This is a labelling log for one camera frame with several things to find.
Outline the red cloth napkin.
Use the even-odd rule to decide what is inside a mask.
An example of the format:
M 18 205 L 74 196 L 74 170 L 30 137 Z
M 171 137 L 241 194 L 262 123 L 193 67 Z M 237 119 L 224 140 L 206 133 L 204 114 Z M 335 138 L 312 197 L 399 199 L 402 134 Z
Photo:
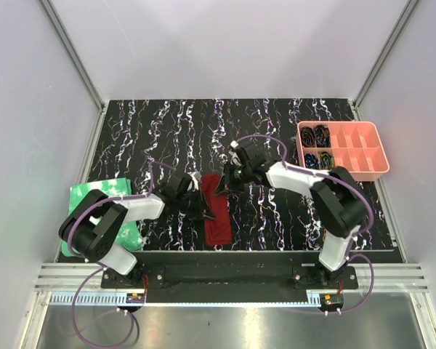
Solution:
M 204 222 L 206 244 L 209 246 L 227 245 L 233 241 L 227 197 L 215 195 L 220 180 L 221 176 L 218 174 L 206 174 L 202 177 L 201 191 L 214 215 L 214 219 L 205 219 Z

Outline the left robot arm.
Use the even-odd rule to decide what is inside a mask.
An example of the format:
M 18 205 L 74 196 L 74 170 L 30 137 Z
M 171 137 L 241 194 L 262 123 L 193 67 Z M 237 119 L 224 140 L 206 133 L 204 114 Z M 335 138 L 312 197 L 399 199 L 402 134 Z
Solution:
M 99 189 L 89 191 L 60 226 L 58 236 L 75 256 L 117 272 L 128 288 L 142 280 L 137 258 L 116 242 L 127 222 L 156 220 L 166 209 L 190 215 L 193 220 L 213 220 L 215 214 L 200 189 L 200 175 L 178 172 L 147 194 L 108 196 Z

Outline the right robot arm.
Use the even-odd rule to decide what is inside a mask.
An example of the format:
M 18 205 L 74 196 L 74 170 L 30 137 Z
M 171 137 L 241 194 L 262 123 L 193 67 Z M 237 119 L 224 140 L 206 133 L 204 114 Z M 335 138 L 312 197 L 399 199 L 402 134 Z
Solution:
M 339 283 L 362 221 L 367 217 L 370 223 L 373 222 L 372 208 L 350 172 L 344 167 L 326 171 L 289 164 L 286 148 L 280 161 L 267 159 L 249 137 L 233 141 L 229 154 L 230 160 L 223 167 L 215 194 L 240 193 L 246 184 L 253 183 L 289 190 L 312 199 L 322 226 L 327 230 L 315 279 L 327 289 Z

